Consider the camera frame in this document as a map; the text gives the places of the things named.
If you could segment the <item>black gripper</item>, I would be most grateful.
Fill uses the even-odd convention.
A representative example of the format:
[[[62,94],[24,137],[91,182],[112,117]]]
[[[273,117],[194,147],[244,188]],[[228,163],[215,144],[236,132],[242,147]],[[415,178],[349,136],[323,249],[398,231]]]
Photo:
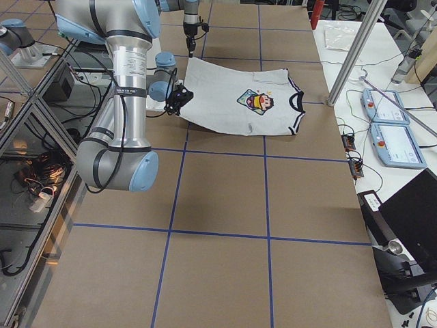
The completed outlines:
[[[189,91],[183,85],[177,85],[173,88],[170,95],[165,101],[165,111],[169,115],[180,115],[180,110],[194,97],[194,93]]]
[[[185,14],[183,28],[188,48],[196,47],[198,28],[201,28],[204,33],[209,32],[209,24],[202,20],[198,14]],[[188,57],[194,57],[194,52],[195,49],[188,49]]]

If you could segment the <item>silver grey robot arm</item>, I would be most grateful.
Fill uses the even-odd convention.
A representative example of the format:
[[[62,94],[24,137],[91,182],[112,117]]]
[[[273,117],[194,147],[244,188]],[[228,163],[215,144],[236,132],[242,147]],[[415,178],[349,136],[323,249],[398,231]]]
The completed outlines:
[[[58,1],[57,26],[65,36],[103,44],[112,57],[113,99],[79,144],[77,169],[92,193],[105,189],[147,191],[158,173],[158,155],[146,132],[146,100],[179,114],[193,93],[178,81],[173,55],[156,56],[147,75],[147,54],[160,35],[160,13],[184,12],[190,50],[199,25],[197,1]]]
[[[159,0],[157,5],[161,12],[183,11],[183,30],[186,36],[188,57],[192,58],[196,49],[196,41],[209,32],[209,24],[199,15],[197,0]]]

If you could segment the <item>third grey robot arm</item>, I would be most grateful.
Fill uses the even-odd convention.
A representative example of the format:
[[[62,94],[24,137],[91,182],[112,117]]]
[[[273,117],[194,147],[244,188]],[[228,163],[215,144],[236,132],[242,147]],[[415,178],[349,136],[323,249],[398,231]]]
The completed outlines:
[[[21,19],[1,21],[1,50],[7,55],[15,54],[11,61],[17,68],[43,68],[51,55],[44,56],[43,47],[37,45]]]

